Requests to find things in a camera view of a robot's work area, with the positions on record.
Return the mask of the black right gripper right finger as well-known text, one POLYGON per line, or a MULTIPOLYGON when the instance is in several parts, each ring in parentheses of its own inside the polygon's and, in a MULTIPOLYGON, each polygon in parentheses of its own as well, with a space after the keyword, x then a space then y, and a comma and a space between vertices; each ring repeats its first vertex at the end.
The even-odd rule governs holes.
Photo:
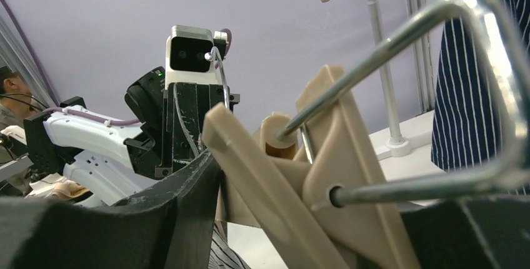
POLYGON ((422 268, 529 268, 529 197, 398 204, 422 268))

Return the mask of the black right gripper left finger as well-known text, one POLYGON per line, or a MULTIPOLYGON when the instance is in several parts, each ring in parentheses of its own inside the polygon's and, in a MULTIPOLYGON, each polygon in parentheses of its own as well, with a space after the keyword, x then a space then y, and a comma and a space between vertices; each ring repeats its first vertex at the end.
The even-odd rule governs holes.
POLYGON ((205 151, 114 206, 1 199, 2 268, 207 268, 220 168, 205 151))

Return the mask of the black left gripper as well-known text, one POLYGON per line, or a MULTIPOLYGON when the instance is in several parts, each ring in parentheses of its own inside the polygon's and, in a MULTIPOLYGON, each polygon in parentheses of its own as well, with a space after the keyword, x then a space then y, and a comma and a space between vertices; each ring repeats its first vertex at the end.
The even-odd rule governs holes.
POLYGON ((166 87, 161 66, 130 85, 124 99, 141 122, 140 134, 124 142, 134 172, 161 180, 195 160, 206 149, 200 139, 204 117, 225 98, 221 84, 166 87))

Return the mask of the navy striped underwear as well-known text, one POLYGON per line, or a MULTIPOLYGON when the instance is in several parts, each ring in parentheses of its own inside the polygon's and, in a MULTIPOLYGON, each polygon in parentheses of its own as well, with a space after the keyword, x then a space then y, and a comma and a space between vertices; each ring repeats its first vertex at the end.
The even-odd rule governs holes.
MULTIPOLYGON (((504 0, 529 49, 529 0, 504 0)), ((431 138, 431 161, 449 173, 493 159, 503 138, 491 103, 489 83, 481 77, 475 45, 460 19, 446 21, 442 32, 431 138)))

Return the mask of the wooden hanger with grey underwear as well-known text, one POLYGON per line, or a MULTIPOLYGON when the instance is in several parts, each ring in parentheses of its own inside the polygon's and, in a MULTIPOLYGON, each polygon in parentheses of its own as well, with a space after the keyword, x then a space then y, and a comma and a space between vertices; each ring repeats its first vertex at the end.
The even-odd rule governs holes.
POLYGON ((305 125, 301 156, 269 156, 233 113, 207 112, 202 140, 289 268, 422 268, 398 204, 430 206, 462 198, 507 195, 529 181, 529 60, 500 0, 437 0, 419 11, 352 71, 324 66, 297 101, 289 123, 273 123, 266 143, 291 146, 305 125), (492 162, 456 173, 386 181, 351 88, 441 21, 461 17, 477 59, 492 81, 504 147, 492 162))

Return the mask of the grey striped underwear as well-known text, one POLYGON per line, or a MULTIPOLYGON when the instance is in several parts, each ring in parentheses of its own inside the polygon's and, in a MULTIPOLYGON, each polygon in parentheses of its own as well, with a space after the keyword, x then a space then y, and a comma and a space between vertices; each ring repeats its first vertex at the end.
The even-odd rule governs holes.
POLYGON ((208 269, 250 269, 251 267, 229 246, 214 225, 208 269))

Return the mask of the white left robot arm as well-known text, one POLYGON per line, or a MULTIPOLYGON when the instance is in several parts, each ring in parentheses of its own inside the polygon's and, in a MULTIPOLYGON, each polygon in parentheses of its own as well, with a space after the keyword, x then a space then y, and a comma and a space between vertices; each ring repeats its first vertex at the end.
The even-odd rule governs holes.
POLYGON ((206 72, 179 71, 173 78, 154 68, 127 88, 124 99, 132 120, 94 113, 79 97, 28 118, 33 167, 63 175, 114 205, 210 161, 201 141, 205 114, 217 104, 233 107, 239 96, 215 62, 206 72))

